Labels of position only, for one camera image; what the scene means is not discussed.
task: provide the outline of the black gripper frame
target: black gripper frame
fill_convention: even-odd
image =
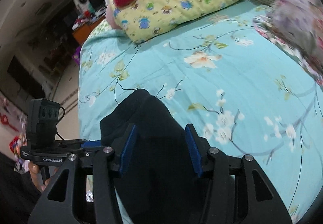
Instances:
[[[264,171],[251,155],[226,156],[199,137],[192,124],[185,128],[193,168],[209,178],[209,189],[200,224],[292,224],[290,215]],[[234,206],[230,207],[229,183],[234,176]]]
[[[137,127],[130,124],[124,135],[111,144],[111,152],[97,146],[76,149],[72,159],[68,159],[71,153],[66,154],[33,209],[28,224],[87,223],[87,175],[93,175],[96,224],[123,224],[113,178],[120,178],[127,171],[136,140]]]

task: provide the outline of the black cloth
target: black cloth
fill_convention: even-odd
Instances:
[[[114,182],[130,218],[135,224],[198,223],[207,183],[193,171],[184,129],[160,100],[138,89],[101,121],[102,145],[130,123],[140,136],[128,171]]]
[[[0,153],[1,223],[25,224],[41,193],[31,181],[29,172],[14,171],[15,162]]]

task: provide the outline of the floral bedsheet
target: floral bedsheet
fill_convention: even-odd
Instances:
[[[92,36],[81,51],[81,138],[144,88],[185,127],[227,155],[252,154],[296,223],[323,185],[323,93],[253,26],[265,6],[245,0],[143,44],[120,30]]]

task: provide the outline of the blue gripper pad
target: blue gripper pad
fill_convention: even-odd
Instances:
[[[128,135],[127,141],[124,145],[120,156],[119,173],[122,176],[129,168],[130,159],[132,156],[133,148],[137,141],[138,128],[135,124],[129,125],[125,134]]]
[[[188,151],[190,153],[192,165],[194,172],[198,175],[198,177],[201,177],[203,174],[203,169],[202,169],[202,156],[198,150],[196,141],[193,137],[193,134],[195,134],[195,139],[198,137],[194,127],[192,124],[188,124],[185,127],[185,141],[188,147]]]
[[[81,147],[96,147],[96,146],[101,146],[101,140],[94,140],[94,141],[86,141],[84,142]]]

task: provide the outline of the orange cabinet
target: orange cabinet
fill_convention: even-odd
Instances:
[[[81,27],[77,28],[73,32],[73,36],[76,39],[76,41],[79,43],[79,45],[82,45],[86,41],[86,39],[90,35],[91,31],[93,31],[94,28],[97,27],[99,25],[99,23],[103,21],[103,19],[104,19],[104,16],[99,18],[94,23],[91,23],[91,24],[86,23],[86,24],[82,25]]]

